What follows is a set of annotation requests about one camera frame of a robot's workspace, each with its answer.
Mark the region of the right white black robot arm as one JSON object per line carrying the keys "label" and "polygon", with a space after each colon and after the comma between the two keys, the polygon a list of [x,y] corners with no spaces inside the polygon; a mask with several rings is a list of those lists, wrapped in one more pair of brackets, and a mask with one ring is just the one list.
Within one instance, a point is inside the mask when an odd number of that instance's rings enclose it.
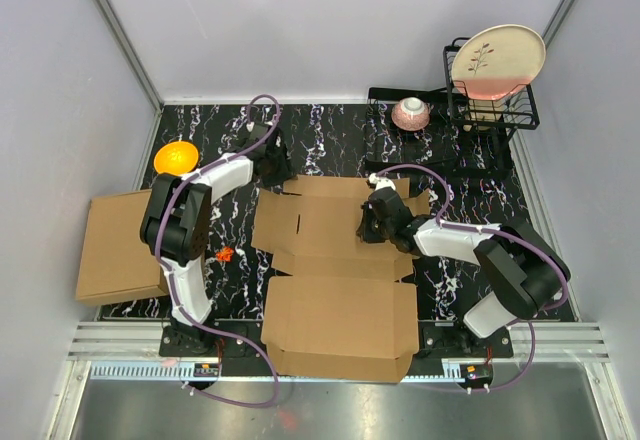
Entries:
{"label": "right white black robot arm", "polygon": [[490,292],[463,316],[454,344],[476,356],[490,335],[519,320],[532,320],[568,299],[570,272],[559,255],[522,219],[505,224],[463,224],[415,215],[392,187],[378,188],[362,204],[357,236],[393,244],[421,257],[448,257],[480,267]]}

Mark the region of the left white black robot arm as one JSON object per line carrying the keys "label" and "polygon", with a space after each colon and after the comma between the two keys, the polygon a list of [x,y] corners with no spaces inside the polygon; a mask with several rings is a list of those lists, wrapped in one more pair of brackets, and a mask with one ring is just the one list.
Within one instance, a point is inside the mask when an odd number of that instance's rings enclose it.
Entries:
{"label": "left white black robot arm", "polygon": [[140,227],[140,239],[158,261],[169,286],[172,318],[187,325],[181,344],[196,356],[215,346],[216,332],[204,322],[211,313],[203,261],[213,204],[252,182],[265,187],[295,176],[275,125],[255,123],[236,148],[191,173],[157,176]]}

